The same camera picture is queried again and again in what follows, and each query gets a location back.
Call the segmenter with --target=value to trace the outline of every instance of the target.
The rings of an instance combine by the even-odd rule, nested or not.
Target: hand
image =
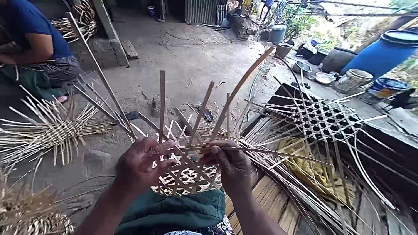
[[[203,152],[201,159],[205,166],[218,163],[221,167],[222,185],[229,197],[251,195],[250,161],[242,151],[223,150],[222,147],[237,147],[231,140],[209,143],[210,151]]]
[[[158,144],[149,137],[136,140],[119,158],[112,187],[117,187],[128,196],[136,198],[151,186],[159,185],[159,177],[168,167],[176,164],[175,159],[159,161],[159,158],[175,144],[174,141]],[[157,162],[155,169],[151,167],[153,161]]]
[[[13,59],[12,56],[7,55],[7,54],[0,54],[0,63],[2,64],[11,64],[11,65],[15,65],[16,62]]]

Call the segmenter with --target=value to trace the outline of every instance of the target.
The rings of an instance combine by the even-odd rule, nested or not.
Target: finger
[[[161,155],[164,155],[167,149],[174,147],[176,144],[177,142],[169,140],[151,148],[144,156],[142,156],[142,164],[148,167],[153,161],[158,160]]]
[[[217,165],[218,163],[216,162],[216,160],[210,161],[208,163],[205,163],[204,166],[205,167],[211,167],[213,165]]]
[[[137,139],[128,149],[133,151],[135,154],[145,154],[151,148],[158,145],[158,142],[150,137],[145,137],[142,140]]]
[[[200,150],[200,152],[203,153],[203,154],[208,154],[208,153],[210,153],[210,150]]]
[[[238,145],[232,141],[232,140],[217,140],[217,141],[212,141],[209,143],[209,146],[219,146],[220,148],[222,147],[233,147],[236,148],[238,147]],[[245,156],[243,154],[243,152],[238,151],[238,150],[224,150],[225,153],[230,156],[230,159],[232,161],[232,163],[238,163],[241,161],[245,161]]]
[[[200,158],[200,162],[202,164],[206,164],[210,161],[215,161],[215,157],[211,153],[205,154],[205,155],[203,155],[203,157]]]
[[[167,159],[162,162],[159,162],[157,164],[156,170],[158,172],[158,176],[160,176],[162,173],[167,172],[168,168],[175,166],[177,164],[177,161],[175,159]]]
[[[219,147],[238,147],[237,143],[232,140],[215,140],[209,143],[209,147],[214,145]]]
[[[221,166],[222,170],[232,172],[231,163],[228,161],[226,153],[219,146],[212,146],[210,151],[215,156],[215,160]]]

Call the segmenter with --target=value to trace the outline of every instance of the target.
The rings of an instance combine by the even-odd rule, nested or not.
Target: bowl
[[[316,73],[315,80],[321,84],[330,84],[332,81],[335,81],[336,78],[327,73]]]
[[[297,74],[301,74],[301,71],[303,71],[303,76],[307,77],[310,72],[312,72],[312,69],[309,65],[303,63],[302,61],[298,61],[293,65],[293,71]]]

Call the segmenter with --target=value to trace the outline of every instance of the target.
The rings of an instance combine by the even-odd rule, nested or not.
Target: green cloth
[[[29,92],[44,100],[54,100],[52,95],[59,97],[67,94],[64,87],[51,87],[51,80],[47,72],[33,69],[18,68],[19,79],[16,80],[16,70],[14,66],[5,65],[0,68],[0,79],[14,81],[22,84]]]
[[[215,226],[224,218],[225,194],[222,190],[165,197],[148,191],[129,207],[115,234],[147,234],[155,226],[175,225],[183,230]]]

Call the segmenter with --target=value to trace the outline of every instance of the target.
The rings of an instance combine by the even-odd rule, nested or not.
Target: dirt ground
[[[230,30],[220,33],[212,28],[187,25],[174,19],[158,23],[134,10],[115,9],[114,15],[114,27],[120,40],[129,40],[139,58],[130,60],[129,68],[106,69],[105,76],[122,108],[128,112],[139,111],[157,124],[159,118],[152,116],[152,106],[153,100],[158,100],[160,94],[159,70],[166,70],[166,123],[178,120],[171,111],[173,107],[182,110],[186,117],[193,114],[194,122],[197,114],[187,104],[198,106],[211,81],[215,82],[215,86],[225,82],[213,90],[209,101],[209,109],[216,119],[226,101],[226,94],[232,92],[243,74],[260,54],[264,53],[261,44],[239,41]],[[239,116],[246,105],[244,99],[248,99],[252,82],[260,68],[261,66],[250,75],[231,105],[232,126],[238,118],[237,114]],[[93,73],[89,77],[95,89],[103,97],[109,97],[97,74]],[[277,82],[262,73],[254,86],[253,95],[256,96],[257,102],[266,102],[277,88]],[[1,118],[20,119],[8,106],[29,113],[20,101],[25,94],[18,87],[3,84],[0,95]],[[74,99],[78,109],[87,103],[80,95],[76,95]],[[132,122],[149,136],[156,138],[155,131],[145,122],[139,119]],[[53,166],[52,154],[45,155],[36,174],[35,190],[50,184],[57,190],[64,190],[87,178],[113,175],[118,158],[131,145],[126,133],[118,127],[108,134],[84,139],[86,146],[80,148],[80,156],[69,165],[63,166],[58,163],[57,166]],[[18,165],[12,172],[10,181],[13,182],[32,169],[33,164],[31,162]],[[72,187],[61,197],[98,189],[108,185],[110,180],[110,177],[89,180]],[[75,197],[73,210],[92,205],[99,194],[100,192],[91,192],[82,197]],[[79,223],[87,213],[88,210],[79,213],[73,218],[73,222]]]

